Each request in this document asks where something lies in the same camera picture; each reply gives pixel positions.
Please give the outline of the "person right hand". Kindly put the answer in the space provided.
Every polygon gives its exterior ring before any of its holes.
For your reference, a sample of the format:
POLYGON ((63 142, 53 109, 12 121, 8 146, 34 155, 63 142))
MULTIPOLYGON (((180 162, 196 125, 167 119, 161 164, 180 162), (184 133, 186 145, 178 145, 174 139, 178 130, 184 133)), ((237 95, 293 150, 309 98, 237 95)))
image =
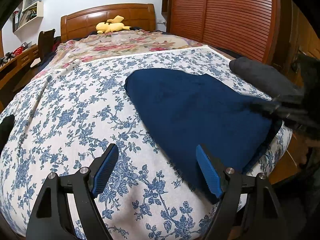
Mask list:
POLYGON ((309 153, 311 148, 316 148, 317 147, 317 140, 311 140, 309 138, 304 138, 302 141, 302 153, 300 157, 300 165, 306 165, 310 158, 311 154, 309 153))

